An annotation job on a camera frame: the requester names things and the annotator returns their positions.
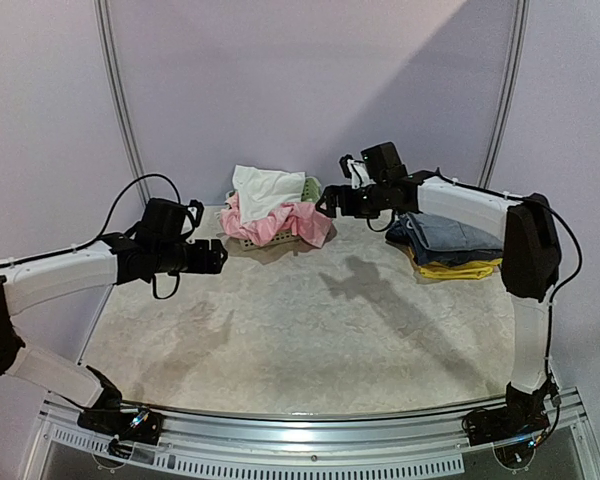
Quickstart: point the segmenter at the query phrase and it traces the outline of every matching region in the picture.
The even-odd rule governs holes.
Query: folded clothes
[[[414,270],[425,278],[434,278],[436,280],[480,280],[493,273],[502,259],[490,261],[471,261],[457,267],[448,267],[438,262],[432,262],[428,265],[420,266],[415,263],[415,256],[411,247],[407,248],[407,255],[413,264]]]
[[[251,240],[264,246],[281,230],[291,230],[308,244],[322,248],[331,228],[331,219],[316,211],[311,202],[283,203],[260,220],[242,224],[240,194],[229,197],[229,208],[220,211],[220,224],[227,235],[242,240]]]
[[[502,257],[502,242],[482,230],[437,215],[407,213],[387,231],[385,238],[413,248],[415,262],[428,265],[464,265]]]
[[[283,203],[302,200],[304,173],[260,170],[236,165],[233,188],[240,194],[240,223],[261,220]]]

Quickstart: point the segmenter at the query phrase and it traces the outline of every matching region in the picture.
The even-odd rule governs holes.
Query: purple wall
[[[0,257],[91,238],[130,180],[93,3],[0,1]],[[131,192],[113,227],[140,207]],[[14,323],[75,359],[102,297],[97,289],[46,302]],[[0,377],[0,480],[19,478],[44,394]]]
[[[236,163],[341,183],[341,155],[392,140],[475,182],[515,3],[112,2],[146,170],[222,203]]]
[[[600,2],[532,2],[520,76],[491,184],[546,194],[578,235],[582,274],[557,296],[553,357],[600,444]],[[568,236],[563,278],[574,267]]]

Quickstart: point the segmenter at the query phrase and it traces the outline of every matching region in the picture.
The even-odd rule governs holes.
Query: marble table
[[[300,241],[243,252],[213,209],[205,216],[195,236],[223,239],[222,274],[183,276],[166,301],[143,282],[115,288],[89,341],[84,360],[126,399],[358,414],[504,393],[514,324],[498,274],[423,279],[354,219],[336,220],[322,249]],[[163,277],[162,294],[173,282]]]

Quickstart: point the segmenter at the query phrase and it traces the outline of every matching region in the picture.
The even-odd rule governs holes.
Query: green basket
[[[318,200],[320,200],[320,195],[322,195],[322,190],[318,179],[314,177],[307,177],[304,181],[304,189],[302,190],[302,201],[317,203]],[[245,251],[255,250],[256,248],[264,248],[273,245],[280,245],[281,243],[295,242],[299,239],[300,237],[293,235],[291,230],[281,230],[280,232],[276,233],[276,236],[273,237],[273,240],[262,247],[256,245],[251,240],[240,240],[240,246],[242,247],[242,250]]]

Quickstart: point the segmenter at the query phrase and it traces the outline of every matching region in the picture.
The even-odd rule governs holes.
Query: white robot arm
[[[124,234],[101,235],[60,252],[0,261],[0,375],[22,378],[63,396],[83,409],[79,424],[85,428],[111,435],[126,432],[126,439],[155,443],[159,414],[142,412],[142,428],[135,428],[140,422],[133,413],[121,411],[122,396],[102,373],[33,344],[13,327],[11,317],[72,292],[138,279],[153,283],[154,297],[159,298],[158,273],[176,276],[177,282],[181,273],[220,273],[227,259],[220,240],[186,241],[203,211],[196,201],[187,207],[152,198],[142,219]],[[139,423],[130,430],[133,422]]]
[[[514,197],[442,177],[439,172],[408,174],[393,143],[340,159],[351,185],[325,188],[316,208],[334,218],[378,218],[394,213],[434,214],[484,230],[504,243],[502,280],[511,295],[515,315],[515,360],[506,387],[507,406],[476,412],[464,426],[472,444],[503,440],[546,430],[544,399],[557,403],[557,385],[548,366],[551,307],[549,299],[558,280],[561,250],[545,197]]]

